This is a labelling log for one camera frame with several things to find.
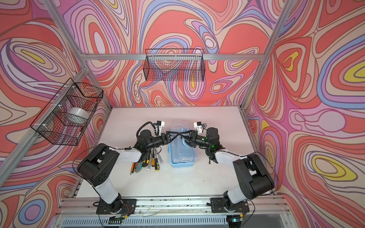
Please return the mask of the blue plastic tool box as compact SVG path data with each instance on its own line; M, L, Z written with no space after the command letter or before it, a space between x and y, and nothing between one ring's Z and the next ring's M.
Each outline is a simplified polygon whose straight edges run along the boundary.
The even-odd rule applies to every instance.
M193 166L199 155L195 149L187 144L185 140L175 139L168 144L170 164L173 168L184 168Z

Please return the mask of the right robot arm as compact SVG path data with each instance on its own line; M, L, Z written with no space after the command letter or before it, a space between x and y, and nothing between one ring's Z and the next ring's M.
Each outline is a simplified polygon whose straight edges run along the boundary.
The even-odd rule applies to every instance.
M248 200L261 196L275 188L274 180L269 174L261 158L251 153L249 155L237 155L225 150L220 143L219 131L210 127L206 130L206 136L201 136L197 130L185 132L167 131L172 139L181 137L192 148L199 147L205 150L210 162L223 164L234 169L238 185L223 194L221 203L210 202L212 208L222 207L227 212L237 210L244 211Z

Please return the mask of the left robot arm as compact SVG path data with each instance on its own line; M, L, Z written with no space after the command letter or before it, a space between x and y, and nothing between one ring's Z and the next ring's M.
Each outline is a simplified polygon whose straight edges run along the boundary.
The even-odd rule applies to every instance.
M141 166L151 152L168 145L179 136L179 132L161 132L164 123L147 122L136 133L136 143L132 147L113 148L100 143L77 166L77 174L86 180L99 195L97 214L132 214L131 206L124 203L121 194L113 186L109 176L117 163L133 162Z

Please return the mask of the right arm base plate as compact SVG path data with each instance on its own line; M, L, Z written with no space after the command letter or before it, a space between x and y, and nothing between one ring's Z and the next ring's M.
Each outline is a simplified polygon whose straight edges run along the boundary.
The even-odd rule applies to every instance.
M247 201L232 203L228 197L210 198L206 204L211 207L212 213L240 213L245 215L250 211Z

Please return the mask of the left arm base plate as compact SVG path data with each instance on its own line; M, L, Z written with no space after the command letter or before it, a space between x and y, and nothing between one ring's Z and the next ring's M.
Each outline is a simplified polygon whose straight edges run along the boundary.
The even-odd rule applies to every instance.
M107 204L102 199L99 199L97 205L97 215L131 215L136 210L137 199L116 199L111 204Z

